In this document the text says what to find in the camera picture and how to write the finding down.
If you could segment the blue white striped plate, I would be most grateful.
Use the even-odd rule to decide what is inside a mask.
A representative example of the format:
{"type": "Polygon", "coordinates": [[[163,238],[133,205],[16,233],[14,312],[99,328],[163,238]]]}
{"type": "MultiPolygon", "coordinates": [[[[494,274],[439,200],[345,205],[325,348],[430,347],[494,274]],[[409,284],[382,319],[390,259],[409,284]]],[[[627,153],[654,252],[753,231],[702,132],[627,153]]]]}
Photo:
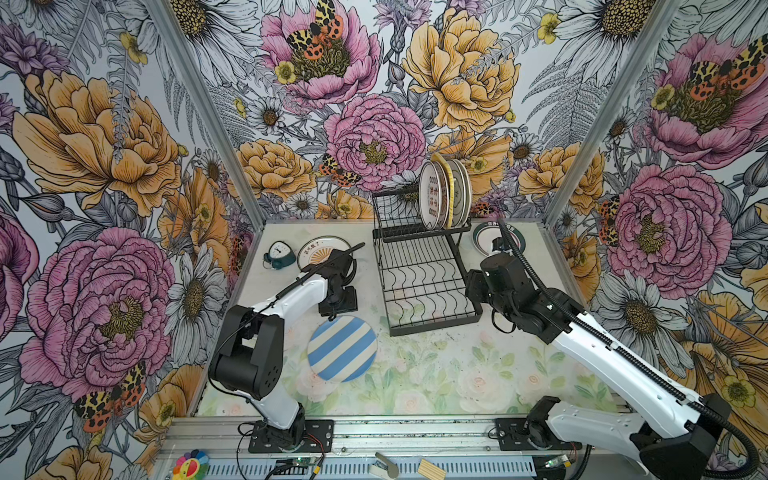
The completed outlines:
{"type": "Polygon", "coordinates": [[[373,365],[377,336],[363,319],[345,315],[320,325],[307,345],[308,363],[327,382],[353,381],[373,365]]]}

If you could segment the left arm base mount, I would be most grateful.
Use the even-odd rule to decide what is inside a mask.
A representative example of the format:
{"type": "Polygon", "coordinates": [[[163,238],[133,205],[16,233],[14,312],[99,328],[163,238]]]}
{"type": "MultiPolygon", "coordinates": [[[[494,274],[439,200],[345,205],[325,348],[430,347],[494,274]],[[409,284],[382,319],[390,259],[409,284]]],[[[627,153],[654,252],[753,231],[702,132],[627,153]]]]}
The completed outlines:
{"type": "Polygon", "coordinates": [[[329,453],[332,450],[335,422],[327,419],[298,421],[280,430],[263,421],[250,434],[251,454],[329,453]]]}

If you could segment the yellow woven square plate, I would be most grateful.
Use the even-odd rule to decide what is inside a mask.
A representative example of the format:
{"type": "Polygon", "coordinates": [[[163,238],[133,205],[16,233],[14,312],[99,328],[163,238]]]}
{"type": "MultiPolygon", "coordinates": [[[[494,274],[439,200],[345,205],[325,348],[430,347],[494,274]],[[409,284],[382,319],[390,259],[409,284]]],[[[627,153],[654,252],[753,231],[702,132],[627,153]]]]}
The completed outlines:
{"type": "Polygon", "coordinates": [[[450,165],[450,163],[438,152],[434,152],[431,155],[431,160],[433,162],[438,163],[441,168],[443,169],[443,172],[446,176],[446,184],[447,184],[447,193],[448,193],[448,200],[447,200],[447,218],[444,224],[445,229],[450,229],[453,226],[453,219],[454,219],[454,200],[455,200],[455,175],[454,175],[454,168],[450,165]]]}

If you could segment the black wire dish rack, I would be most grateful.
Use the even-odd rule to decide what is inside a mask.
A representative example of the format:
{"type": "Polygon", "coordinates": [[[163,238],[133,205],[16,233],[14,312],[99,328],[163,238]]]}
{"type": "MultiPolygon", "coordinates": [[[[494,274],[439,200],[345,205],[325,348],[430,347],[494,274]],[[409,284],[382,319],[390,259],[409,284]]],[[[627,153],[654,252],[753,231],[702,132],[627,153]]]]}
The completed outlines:
{"type": "Polygon", "coordinates": [[[428,230],[416,186],[382,190],[372,196],[373,243],[392,337],[468,324],[482,315],[466,296],[467,269],[459,245],[470,230],[428,230]]]}

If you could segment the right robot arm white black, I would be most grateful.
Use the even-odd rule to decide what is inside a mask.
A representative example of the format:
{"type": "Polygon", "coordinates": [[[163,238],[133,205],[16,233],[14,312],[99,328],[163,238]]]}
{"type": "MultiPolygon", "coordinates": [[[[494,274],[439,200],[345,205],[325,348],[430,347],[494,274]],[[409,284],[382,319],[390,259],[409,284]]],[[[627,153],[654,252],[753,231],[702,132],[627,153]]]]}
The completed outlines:
{"type": "Polygon", "coordinates": [[[718,394],[701,396],[631,352],[569,295],[545,286],[526,259],[506,252],[484,259],[468,272],[466,294],[577,360],[633,409],[608,413],[544,396],[521,431],[533,445],[606,449],[658,479],[738,479],[753,471],[754,446],[729,422],[731,409],[718,394]]]}

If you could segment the white floral plate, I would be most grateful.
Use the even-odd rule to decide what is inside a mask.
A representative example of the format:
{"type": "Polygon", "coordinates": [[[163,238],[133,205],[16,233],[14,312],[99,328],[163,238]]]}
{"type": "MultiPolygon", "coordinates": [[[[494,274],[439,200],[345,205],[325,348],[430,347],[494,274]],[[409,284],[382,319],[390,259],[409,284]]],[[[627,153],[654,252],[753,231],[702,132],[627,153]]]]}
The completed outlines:
{"type": "Polygon", "coordinates": [[[465,224],[469,220],[469,216],[472,208],[473,194],[472,194],[471,180],[470,180],[468,171],[463,163],[461,163],[460,166],[462,167],[462,176],[465,184],[464,209],[463,209],[463,215],[462,215],[462,223],[465,224]]]}

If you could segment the small green rimmed plate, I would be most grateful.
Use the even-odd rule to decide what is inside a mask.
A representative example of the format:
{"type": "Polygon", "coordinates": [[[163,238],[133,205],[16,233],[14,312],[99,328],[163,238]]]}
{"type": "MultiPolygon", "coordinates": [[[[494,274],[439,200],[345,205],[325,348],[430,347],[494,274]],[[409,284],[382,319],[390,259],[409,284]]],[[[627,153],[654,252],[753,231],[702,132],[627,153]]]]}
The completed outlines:
{"type": "MultiPolygon", "coordinates": [[[[523,234],[511,223],[507,223],[507,229],[521,252],[526,249],[526,240],[523,234]]],[[[475,249],[483,256],[488,257],[497,252],[494,241],[502,237],[498,223],[495,221],[483,222],[473,230],[472,241],[475,249]]]]}

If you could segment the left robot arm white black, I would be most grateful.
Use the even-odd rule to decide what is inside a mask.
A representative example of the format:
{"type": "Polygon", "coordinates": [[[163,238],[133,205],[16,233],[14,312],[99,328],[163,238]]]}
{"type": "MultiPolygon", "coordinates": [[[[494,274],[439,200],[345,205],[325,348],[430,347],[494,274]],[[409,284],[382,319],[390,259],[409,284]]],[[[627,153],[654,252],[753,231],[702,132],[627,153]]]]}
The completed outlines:
{"type": "Polygon", "coordinates": [[[334,249],[326,261],[309,265],[303,275],[274,296],[254,305],[235,305],[225,314],[208,367],[208,377],[227,395],[245,399],[270,427],[289,431],[301,405],[283,388],[285,327],[316,309],[328,320],[357,309],[351,282],[357,272],[354,253],[363,242],[334,249]]]}

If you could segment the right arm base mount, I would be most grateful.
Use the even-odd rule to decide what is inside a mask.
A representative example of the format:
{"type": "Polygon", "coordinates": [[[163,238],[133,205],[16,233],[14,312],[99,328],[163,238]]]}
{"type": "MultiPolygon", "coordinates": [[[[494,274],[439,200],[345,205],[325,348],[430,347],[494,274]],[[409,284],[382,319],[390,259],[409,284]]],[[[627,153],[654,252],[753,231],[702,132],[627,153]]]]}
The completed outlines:
{"type": "Polygon", "coordinates": [[[543,421],[529,421],[523,417],[505,417],[494,420],[487,436],[498,442],[502,451],[576,451],[579,442],[565,442],[557,438],[543,421]]]}

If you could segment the orange sunburst plate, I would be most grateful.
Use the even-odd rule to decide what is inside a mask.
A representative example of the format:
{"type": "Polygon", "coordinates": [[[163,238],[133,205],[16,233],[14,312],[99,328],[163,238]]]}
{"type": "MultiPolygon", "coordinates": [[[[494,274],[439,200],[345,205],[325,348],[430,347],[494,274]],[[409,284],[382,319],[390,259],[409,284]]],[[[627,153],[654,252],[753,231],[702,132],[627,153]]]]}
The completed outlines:
{"type": "Polygon", "coordinates": [[[326,235],[314,238],[303,245],[297,254],[297,265],[300,270],[305,267],[320,264],[328,260],[334,250],[345,251],[351,245],[338,236],[326,235]]]}
{"type": "Polygon", "coordinates": [[[439,229],[444,229],[447,226],[448,213],[449,213],[449,188],[448,188],[448,176],[444,167],[437,162],[436,170],[438,176],[438,183],[440,186],[439,194],[439,229]]]}

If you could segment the white plate red characters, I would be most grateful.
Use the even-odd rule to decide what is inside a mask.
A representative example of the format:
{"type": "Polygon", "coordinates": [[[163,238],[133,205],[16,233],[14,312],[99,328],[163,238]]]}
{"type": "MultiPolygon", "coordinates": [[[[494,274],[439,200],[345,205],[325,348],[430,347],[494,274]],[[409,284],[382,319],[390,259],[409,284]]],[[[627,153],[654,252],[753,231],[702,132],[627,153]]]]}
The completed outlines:
{"type": "Polygon", "coordinates": [[[419,177],[418,202],[422,223],[427,230],[434,230],[440,222],[442,186],[437,167],[427,162],[419,177]]]}

